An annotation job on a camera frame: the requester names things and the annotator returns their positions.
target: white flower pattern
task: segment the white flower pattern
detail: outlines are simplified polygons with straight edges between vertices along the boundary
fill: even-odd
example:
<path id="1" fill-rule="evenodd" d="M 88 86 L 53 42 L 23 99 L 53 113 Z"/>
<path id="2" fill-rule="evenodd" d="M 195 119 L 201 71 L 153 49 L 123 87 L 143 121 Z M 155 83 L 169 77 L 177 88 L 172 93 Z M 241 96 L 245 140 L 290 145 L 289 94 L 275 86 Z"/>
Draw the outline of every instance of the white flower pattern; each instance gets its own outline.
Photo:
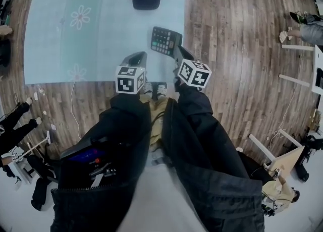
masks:
<path id="1" fill-rule="evenodd" d="M 78 12 L 72 12 L 71 27 L 76 26 L 78 30 L 82 29 L 83 23 L 89 23 L 90 17 L 87 16 L 91 12 L 91 8 L 84 9 L 83 5 L 80 5 Z"/>
<path id="2" fill-rule="evenodd" d="M 74 64 L 74 69 L 72 71 L 67 71 L 67 73 L 70 76 L 69 81 L 86 81 L 86 79 L 84 78 L 86 69 L 80 69 L 78 64 Z"/>

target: white floor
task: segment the white floor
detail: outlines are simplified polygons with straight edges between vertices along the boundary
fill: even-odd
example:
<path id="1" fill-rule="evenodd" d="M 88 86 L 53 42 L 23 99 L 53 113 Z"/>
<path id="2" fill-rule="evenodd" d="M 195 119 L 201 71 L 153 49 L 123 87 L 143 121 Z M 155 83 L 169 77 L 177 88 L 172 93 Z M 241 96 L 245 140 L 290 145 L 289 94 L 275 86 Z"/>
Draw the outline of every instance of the white floor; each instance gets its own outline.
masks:
<path id="1" fill-rule="evenodd" d="M 311 232 L 323 218 L 323 151 L 317 152 L 306 165 L 310 178 L 306 183 L 289 177 L 288 183 L 301 192 L 297 203 L 274 217 L 265 218 L 266 232 Z M 14 191 L 14 179 L 0 171 L 0 224 L 6 231 L 47 232 L 53 220 L 53 201 L 47 192 L 44 211 L 31 206 L 37 178 L 28 186 Z"/>

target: khaki pants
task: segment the khaki pants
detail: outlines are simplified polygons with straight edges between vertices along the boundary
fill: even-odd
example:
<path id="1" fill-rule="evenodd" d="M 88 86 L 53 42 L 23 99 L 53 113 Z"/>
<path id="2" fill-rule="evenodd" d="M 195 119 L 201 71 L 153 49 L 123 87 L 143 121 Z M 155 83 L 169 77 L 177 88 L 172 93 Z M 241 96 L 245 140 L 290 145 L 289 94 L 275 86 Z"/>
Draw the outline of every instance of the khaki pants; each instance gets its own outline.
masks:
<path id="1" fill-rule="evenodd" d="M 162 97 L 160 100 L 155 102 L 147 95 L 140 95 L 140 101 L 143 103 L 149 102 L 151 122 L 154 122 L 151 128 L 150 150 L 155 151 L 159 148 L 159 140 L 162 138 L 161 131 L 163 129 L 164 112 L 168 98 Z"/>

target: white cube with marker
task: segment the white cube with marker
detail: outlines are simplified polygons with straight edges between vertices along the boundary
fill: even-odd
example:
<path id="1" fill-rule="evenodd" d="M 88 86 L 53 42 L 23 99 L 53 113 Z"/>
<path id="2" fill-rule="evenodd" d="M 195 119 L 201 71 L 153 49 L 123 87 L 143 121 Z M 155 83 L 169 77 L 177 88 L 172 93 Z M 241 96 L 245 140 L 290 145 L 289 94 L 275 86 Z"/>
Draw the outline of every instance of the white cube with marker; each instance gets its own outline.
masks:
<path id="1" fill-rule="evenodd" d="M 118 66 L 116 70 L 116 91 L 123 94 L 137 94 L 145 84 L 146 69 L 142 67 Z"/>
<path id="2" fill-rule="evenodd" d="M 179 68 L 178 76 L 188 86 L 205 88 L 212 74 L 206 64 L 183 59 Z"/>

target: gray shorts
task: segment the gray shorts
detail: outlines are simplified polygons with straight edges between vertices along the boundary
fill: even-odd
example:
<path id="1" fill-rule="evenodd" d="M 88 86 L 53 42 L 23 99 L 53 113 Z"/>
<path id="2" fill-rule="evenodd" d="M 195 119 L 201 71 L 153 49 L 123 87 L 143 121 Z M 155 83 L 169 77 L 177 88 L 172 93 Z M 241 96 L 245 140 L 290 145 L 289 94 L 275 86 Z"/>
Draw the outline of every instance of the gray shorts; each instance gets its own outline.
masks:
<path id="1" fill-rule="evenodd" d="M 323 45 L 323 22 L 312 22 L 309 25 L 302 25 L 300 28 L 301 38 L 310 44 Z"/>

